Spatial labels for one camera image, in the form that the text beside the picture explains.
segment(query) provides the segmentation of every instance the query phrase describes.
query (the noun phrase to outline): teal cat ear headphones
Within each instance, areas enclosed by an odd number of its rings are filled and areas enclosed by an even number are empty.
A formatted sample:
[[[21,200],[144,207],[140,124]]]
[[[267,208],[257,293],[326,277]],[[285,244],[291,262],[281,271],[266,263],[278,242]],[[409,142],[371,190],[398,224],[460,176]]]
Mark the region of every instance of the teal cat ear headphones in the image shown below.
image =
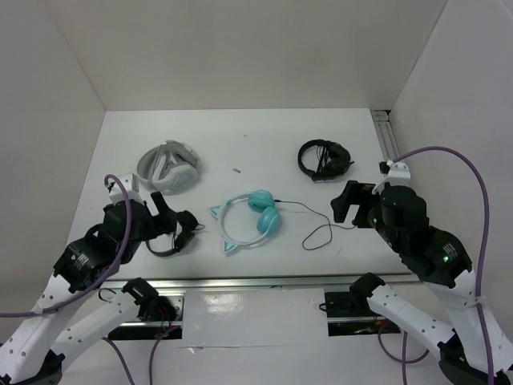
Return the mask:
[[[261,234],[257,239],[252,241],[237,241],[231,238],[224,229],[224,217],[226,212],[234,203],[247,201],[251,210],[261,213],[256,223],[256,229]],[[237,246],[255,245],[261,242],[265,237],[274,234],[281,224],[281,215],[276,208],[276,201],[273,195],[266,190],[256,190],[247,192],[228,199],[224,205],[214,206],[209,209],[210,213],[217,219],[217,227],[224,239],[224,252],[229,253]]]

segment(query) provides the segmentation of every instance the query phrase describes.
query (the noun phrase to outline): white table surface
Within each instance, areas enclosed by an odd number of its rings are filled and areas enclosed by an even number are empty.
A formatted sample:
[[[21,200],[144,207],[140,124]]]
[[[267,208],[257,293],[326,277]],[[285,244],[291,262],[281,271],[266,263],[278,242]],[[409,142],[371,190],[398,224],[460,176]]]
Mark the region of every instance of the white table surface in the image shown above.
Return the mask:
[[[350,171],[332,183],[314,184],[297,167],[297,151],[306,141],[326,139],[341,143],[355,161]],[[326,274],[403,273],[397,255],[372,230],[333,229],[333,242],[317,251],[305,251],[301,241],[325,219],[298,205],[279,205],[282,226],[261,247],[222,252],[221,237],[208,207],[229,197],[263,188],[277,199],[300,201],[333,218],[330,201],[340,195],[347,180],[375,183],[382,160],[369,110],[212,110],[212,111],[109,111],[92,157],[68,241],[83,237],[103,219],[109,204],[103,177],[134,172],[139,158],[165,140],[190,144],[200,155],[199,180],[187,191],[165,197],[175,211],[189,210],[206,226],[181,253],[171,258],[151,255],[141,245],[131,263],[115,278],[234,278]],[[305,164],[317,165],[315,151]],[[150,192],[141,196],[155,210]],[[234,205],[226,217],[228,232],[253,238],[258,213],[247,205]],[[325,241],[328,229],[311,239],[310,246]],[[152,242],[168,249],[170,237]]]

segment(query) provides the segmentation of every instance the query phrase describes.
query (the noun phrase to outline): white wall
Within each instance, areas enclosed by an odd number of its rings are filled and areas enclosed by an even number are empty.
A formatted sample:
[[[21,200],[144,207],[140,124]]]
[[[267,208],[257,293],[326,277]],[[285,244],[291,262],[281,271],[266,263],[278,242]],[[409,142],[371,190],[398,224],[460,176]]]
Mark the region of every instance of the white wall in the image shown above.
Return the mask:
[[[446,0],[47,0],[108,110],[391,108]]]
[[[0,52],[0,311],[29,310],[66,245],[105,111],[42,2],[0,1]]]
[[[507,0],[513,10],[513,0]],[[484,294],[513,337],[513,17],[500,0],[449,0],[392,111],[402,152],[445,145],[469,157],[491,199]],[[457,158],[434,153],[410,162],[436,225],[457,234],[474,262],[483,199]]]

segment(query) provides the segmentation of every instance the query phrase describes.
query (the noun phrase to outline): headphones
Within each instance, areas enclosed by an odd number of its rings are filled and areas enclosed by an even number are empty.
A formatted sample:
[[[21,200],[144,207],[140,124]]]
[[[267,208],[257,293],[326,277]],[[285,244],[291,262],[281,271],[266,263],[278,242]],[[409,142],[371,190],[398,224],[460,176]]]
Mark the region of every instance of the headphones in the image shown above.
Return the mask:
[[[242,201],[247,201],[251,210],[261,213],[256,223],[256,229],[261,235],[252,241],[236,241],[231,238],[224,229],[224,217],[226,216],[226,212],[231,205]],[[274,234],[281,224],[281,215],[276,208],[274,197],[266,190],[256,190],[251,193],[247,192],[238,195],[228,199],[224,205],[211,207],[209,211],[217,219],[217,228],[224,240],[224,253],[233,251],[237,246],[250,246],[261,242],[264,238]]]
[[[319,164],[317,171],[309,170],[303,164],[303,154],[306,150],[313,146],[318,146],[317,158]],[[310,140],[301,146],[297,154],[297,165],[303,173],[308,175],[312,180],[332,180],[344,175],[354,162],[351,161],[349,151],[343,148],[339,143],[329,140]]]
[[[149,189],[179,193],[198,177],[196,168],[199,162],[200,157],[190,146],[166,140],[166,144],[144,154],[137,164],[137,176]]]
[[[175,213],[172,221],[176,231],[176,223],[182,226],[182,231],[178,236],[173,233],[173,247],[167,251],[155,251],[151,249],[150,242],[146,241],[146,247],[153,255],[157,257],[170,257],[173,254],[179,253],[182,249],[189,244],[194,238],[194,230],[198,227],[198,220],[189,211],[185,210],[180,213]]]

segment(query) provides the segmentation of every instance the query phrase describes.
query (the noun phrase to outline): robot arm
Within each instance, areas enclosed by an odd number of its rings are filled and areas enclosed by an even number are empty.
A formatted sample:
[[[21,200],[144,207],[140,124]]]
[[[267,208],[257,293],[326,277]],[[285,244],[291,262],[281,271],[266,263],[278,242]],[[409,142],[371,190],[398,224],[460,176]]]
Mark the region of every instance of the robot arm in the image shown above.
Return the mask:
[[[486,299],[475,297],[475,272],[463,244],[453,234],[430,225],[426,202],[407,187],[410,172],[405,164],[389,161],[380,164],[380,169],[386,175],[378,185],[355,180],[347,183],[344,192],[331,202],[334,220],[343,222],[349,207],[359,205],[353,224],[376,230],[399,254],[402,263],[442,303],[455,333],[451,335],[446,326],[397,297],[390,301],[393,292],[375,276],[370,284],[368,278],[358,280],[353,294],[423,343],[439,358],[443,373],[455,384],[487,383],[487,353],[476,307],[480,303],[491,341],[495,383],[509,383],[504,373],[513,364],[513,345]]]
[[[142,241],[176,231],[177,213],[165,204],[162,195],[151,198],[159,214],[152,216],[139,193],[132,174],[121,176],[131,206],[131,232],[120,263],[128,263]],[[156,291],[141,278],[131,280],[112,303],[108,303],[74,326],[64,328],[78,308],[89,298],[80,299],[52,312],[43,310],[87,290],[115,260],[126,227],[123,194],[110,185],[112,205],[106,206],[103,223],[93,226],[84,238],[71,242],[54,266],[42,296],[32,311],[37,314],[22,322],[11,338],[0,347],[0,384],[57,383],[62,370],[69,367],[90,345],[118,325],[138,315],[142,318],[155,304]]]

